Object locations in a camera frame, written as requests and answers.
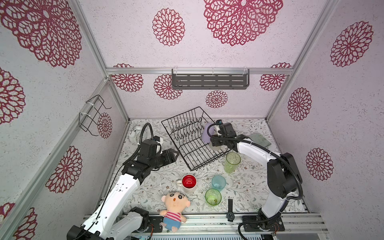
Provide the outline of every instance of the dish rack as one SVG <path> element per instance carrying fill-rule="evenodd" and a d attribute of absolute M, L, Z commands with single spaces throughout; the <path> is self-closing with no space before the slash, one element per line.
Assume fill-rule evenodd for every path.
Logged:
<path fill-rule="evenodd" d="M 201 140 L 204 126 L 207 123 L 214 123 L 201 107 L 168 118 L 161 123 L 191 171 L 213 162 L 229 151 L 226 146 L 222 146 L 219 151 L 213 151 L 208 143 Z"/>

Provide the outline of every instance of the green cloth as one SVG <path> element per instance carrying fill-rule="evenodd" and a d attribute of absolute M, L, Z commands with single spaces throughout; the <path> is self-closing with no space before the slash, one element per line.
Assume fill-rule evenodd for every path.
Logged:
<path fill-rule="evenodd" d="M 263 135 L 261 135 L 260 133 L 255 133 L 255 134 L 252 134 L 249 136 L 249 138 L 256 144 L 259 144 L 263 147 L 268 147 L 269 145 L 271 145 L 271 143 L 265 139 L 265 137 L 263 137 Z"/>

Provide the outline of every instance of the mug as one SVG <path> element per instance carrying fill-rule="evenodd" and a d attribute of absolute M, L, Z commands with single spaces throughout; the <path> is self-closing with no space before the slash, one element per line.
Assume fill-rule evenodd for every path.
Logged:
<path fill-rule="evenodd" d="M 181 180 L 177 180 L 176 184 L 181 186 L 183 192 L 187 194 L 193 193 L 197 188 L 196 177 L 191 174 L 187 174 Z"/>

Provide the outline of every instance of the doll face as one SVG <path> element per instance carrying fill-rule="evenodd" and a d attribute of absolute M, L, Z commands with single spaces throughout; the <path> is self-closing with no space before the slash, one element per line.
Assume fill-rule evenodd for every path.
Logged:
<path fill-rule="evenodd" d="M 161 198 L 165 202 L 167 210 L 170 212 L 181 213 L 186 207 L 191 205 L 188 198 L 180 192 L 170 192 Z"/>

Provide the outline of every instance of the black watch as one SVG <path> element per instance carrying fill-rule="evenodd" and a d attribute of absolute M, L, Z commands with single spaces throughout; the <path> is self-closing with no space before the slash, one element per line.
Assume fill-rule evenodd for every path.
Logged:
<path fill-rule="evenodd" d="M 235 215 L 234 213 L 232 212 L 232 205 L 233 205 L 233 199 L 228 199 L 228 213 L 227 213 L 227 219 L 228 221 L 230 222 L 233 222 L 233 220 L 235 219 Z"/>

